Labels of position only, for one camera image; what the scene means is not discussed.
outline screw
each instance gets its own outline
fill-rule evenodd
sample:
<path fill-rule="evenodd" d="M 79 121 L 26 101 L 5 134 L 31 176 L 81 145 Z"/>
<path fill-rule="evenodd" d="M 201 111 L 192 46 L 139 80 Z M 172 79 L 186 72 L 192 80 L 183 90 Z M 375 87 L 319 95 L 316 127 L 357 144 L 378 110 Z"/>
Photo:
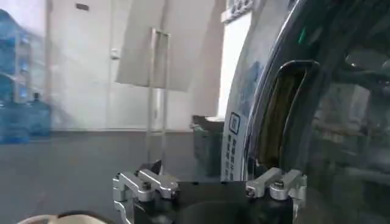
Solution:
<path fill-rule="evenodd" d="M 275 186 L 276 188 L 278 188 L 278 189 L 283 189 L 283 188 L 285 187 L 285 184 L 284 184 L 283 181 L 277 180 L 277 181 L 275 181 L 274 186 Z"/>
<path fill-rule="evenodd" d="M 176 199 L 179 196 L 180 191 L 178 189 L 171 192 L 171 199 Z"/>
<path fill-rule="evenodd" d="M 255 191 L 251 188 L 246 189 L 246 197 L 248 198 L 254 198 L 255 197 Z"/>
<path fill-rule="evenodd" d="M 152 185 L 149 182 L 143 182 L 142 189 L 144 189 L 145 191 L 148 191 L 148 190 L 152 189 Z"/>

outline blue water bottle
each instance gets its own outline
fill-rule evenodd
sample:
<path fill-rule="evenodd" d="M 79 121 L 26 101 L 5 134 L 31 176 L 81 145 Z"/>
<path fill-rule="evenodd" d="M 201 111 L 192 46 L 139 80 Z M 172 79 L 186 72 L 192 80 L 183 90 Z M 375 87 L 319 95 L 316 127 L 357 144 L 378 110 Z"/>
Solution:
<path fill-rule="evenodd" d="M 25 104 L 17 103 L 13 97 L 10 97 L 10 100 L 4 104 L 4 119 L 3 143 L 29 142 L 27 107 Z"/>
<path fill-rule="evenodd" d="M 51 132 L 51 107 L 40 100 L 40 94 L 34 93 L 34 100 L 29 104 L 31 136 L 49 136 Z"/>

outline metal stand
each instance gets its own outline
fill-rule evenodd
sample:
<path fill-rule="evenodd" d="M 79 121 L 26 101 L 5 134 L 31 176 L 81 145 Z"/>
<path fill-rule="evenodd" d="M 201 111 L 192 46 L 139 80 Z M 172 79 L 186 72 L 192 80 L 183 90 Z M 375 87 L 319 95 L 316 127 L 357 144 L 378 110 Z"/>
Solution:
<path fill-rule="evenodd" d="M 161 30 L 152 29 L 151 36 L 151 63 L 149 68 L 149 76 L 147 79 L 147 84 L 149 87 L 148 91 L 148 106 L 147 106 L 147 128 L 146 128 L 146 139 L 145 146 L 147 150 L 147 163 L 153 163 L 152 161 L 152 134 L 157 131 L 152 131 L 154 124 L 154 88 L 155 88 L 155 73 L 156 73 L 156 50 L 157 50 L 157 40 L 159 37 L 166 37 L 166 50 L 164 53 L 164 82 L 163 82 L 163 114 L 162 114 L 162 127 L 161 127 L 161 172 L 165 165 L 165 152 L 166 152 L 166 123 L 168 116 L 168 93 L 169 93 L 169 51 L 171 48 L 171 36 L 170 34 L 163 32 Z"/>

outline white object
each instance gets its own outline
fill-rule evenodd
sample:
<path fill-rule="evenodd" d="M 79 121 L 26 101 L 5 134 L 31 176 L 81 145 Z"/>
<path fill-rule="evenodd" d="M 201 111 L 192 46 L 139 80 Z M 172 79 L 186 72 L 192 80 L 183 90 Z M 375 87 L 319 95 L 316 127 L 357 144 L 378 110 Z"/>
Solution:
<path fill-rule="evenodd" d="M 251 23 L 252 13 L 249 12 L 225 26 L 218 117 L 225 117 L 233 77 Z"/>
<path fill-rule="evenodd" d="M 89 215 L 70 215 L 60 219 L 56 215 L 38 215 L 25 219 L 18 224 L 36 224 L 40 222 L 47 222 L 48 224 L 106 224 Z"/>
<path fill-rule="evenodd" d="M 197 66 L 214 1 L 134 0 L 130 9 L 117 82 L 147 86 L 151 28 L 172 36 L 171 90 L 187 91 Z M 157 64 L 163 59 L 156 54 Z M 154 87 L 163 88 L 157 70 Z"/>

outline metal rod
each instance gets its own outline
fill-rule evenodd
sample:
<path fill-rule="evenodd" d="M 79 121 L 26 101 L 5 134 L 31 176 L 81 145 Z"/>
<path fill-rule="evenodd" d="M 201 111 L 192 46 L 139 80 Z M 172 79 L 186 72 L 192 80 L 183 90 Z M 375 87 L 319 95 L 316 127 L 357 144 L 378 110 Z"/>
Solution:
<path fill-rule="evenodd" d="M 165 71 L 164 71 L 164 91 L 163 91 L 163 123 L 161 128 L 161 166 L 163 171 L 166 164 L 166 151 L 167 151 L 167 139 L 166 139 L 166 127 L 168 119 L 168 96 L 169 96 L 169 73 L 170 73 L 170 51 L 171 51 L 171 36 L 166 36 L 166 52 L 165 52 Z"/>
<path fill-rule="evenodd" d="M 147 150 L 147 163 L 152 162 L 152 126 L 154 123 L 154 72 L 155 72 L 155 48 L 156 48 L 157 31 L 152 29 L 150 54 L 151 61 L 149 67 L 149 76 L 147 78 L 148 84 L 148 100 L 147 100 L 147 127 L 145 147 Z"/>

